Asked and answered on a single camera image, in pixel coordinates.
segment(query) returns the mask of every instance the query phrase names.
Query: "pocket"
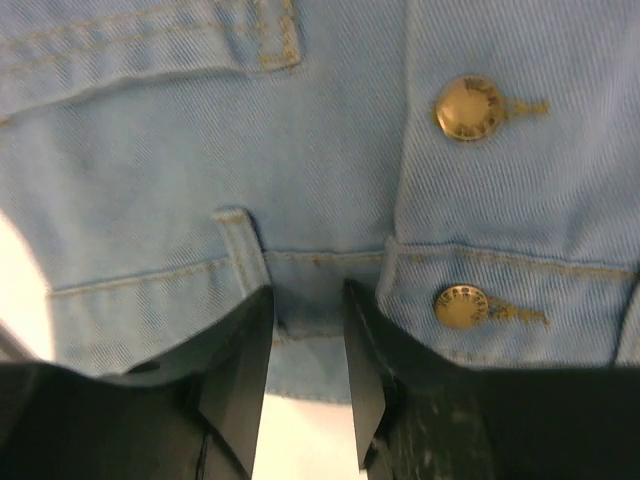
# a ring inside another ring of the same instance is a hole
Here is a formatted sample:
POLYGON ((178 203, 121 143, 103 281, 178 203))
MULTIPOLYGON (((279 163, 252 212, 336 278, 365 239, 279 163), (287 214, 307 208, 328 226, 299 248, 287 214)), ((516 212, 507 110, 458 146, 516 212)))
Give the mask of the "pocket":
POLYGON ((614 361, 640 258, 640 6, 571 0, 410 0, 409 111, 395 238, 378 300, 423 343, 474 365, 614 361), (431 120, 465 74, 507 98, 548 99, 481 142, 431 120), (549 325, 452 330, 434 302, 474 285, 549 325))
POLYGON ((48 3, 3 7, 0 119, 124 81, 258 73, 300 61, 291 0, 131 0, 101 6, 98 17, 95 5, 48 3))

